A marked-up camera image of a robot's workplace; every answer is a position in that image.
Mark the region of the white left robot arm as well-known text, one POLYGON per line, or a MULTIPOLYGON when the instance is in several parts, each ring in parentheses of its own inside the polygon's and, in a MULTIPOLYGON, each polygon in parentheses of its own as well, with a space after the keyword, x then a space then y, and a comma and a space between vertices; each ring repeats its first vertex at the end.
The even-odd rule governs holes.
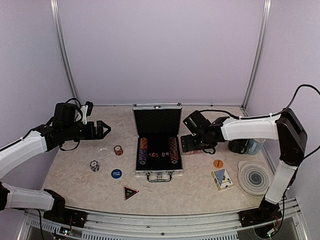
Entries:
POLYGON ((111 132, 111 127, 102 120, 88 121, 93 103, 87 101, 78 106, 70 102, 57 103, 54 115, 46 124, 39 125, 18 140, 0 149, 0 177, 3 178, 29 159, 63 148, 63 144, 73 141, 102 140, 111 132))

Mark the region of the blue playing card deck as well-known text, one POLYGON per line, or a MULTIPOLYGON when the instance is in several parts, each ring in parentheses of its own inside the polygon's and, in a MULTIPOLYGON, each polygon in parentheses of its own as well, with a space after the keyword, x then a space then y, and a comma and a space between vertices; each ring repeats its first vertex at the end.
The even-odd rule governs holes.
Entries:
POLYGON ((231 188, 234 183, 225 168, 211 172, 213 181, 219 191, 231 188))

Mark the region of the aluminium poker chip case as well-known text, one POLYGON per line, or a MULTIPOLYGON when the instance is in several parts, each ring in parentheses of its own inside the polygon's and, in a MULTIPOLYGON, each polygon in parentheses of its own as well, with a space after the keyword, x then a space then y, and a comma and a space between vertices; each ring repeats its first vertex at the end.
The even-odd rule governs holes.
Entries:
POLYGON ((173 175, 183 173, 179 131, 182 117, 181 103, 137 103, 132 106, 137 133, 135 174, 145 176, 150 183, 167 183, 173 175), (179 161, 170 161, 169 138, 175 137, 179 161), (140 139, 148 139, 147 163, 138 163, 140 139), (149 153, 167 152, 167 157, 150 157, 149 153))

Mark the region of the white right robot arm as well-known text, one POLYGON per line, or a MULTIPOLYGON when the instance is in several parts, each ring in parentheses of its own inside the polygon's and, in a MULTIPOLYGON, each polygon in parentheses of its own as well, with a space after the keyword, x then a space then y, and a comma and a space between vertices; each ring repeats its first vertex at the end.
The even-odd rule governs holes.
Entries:
POLYGON ((288 108, 280 114, 255 117, 240 117, 229 113, 210 122, 203 116, 203 111, 196 110, 183 120, 183 124, 200 149, 214 149, 218 143, 242 139, 278 141, 279 164, 264 196, 266 203, 255 212, 260 222, 268 221, 276 212, 274 205, 280 202, 305 159, 308 136, 294 112, 288 108))

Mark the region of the red playing card deck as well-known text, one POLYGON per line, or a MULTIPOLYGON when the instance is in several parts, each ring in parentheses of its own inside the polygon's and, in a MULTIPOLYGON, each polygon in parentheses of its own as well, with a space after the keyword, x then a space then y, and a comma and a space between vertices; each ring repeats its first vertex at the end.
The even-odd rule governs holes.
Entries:
POLYGON ((187 149, 183 148, 182 153, 184 155, 192 155, 192 154, 199 154, 199 153, 204 153, 206 149, 187 149))

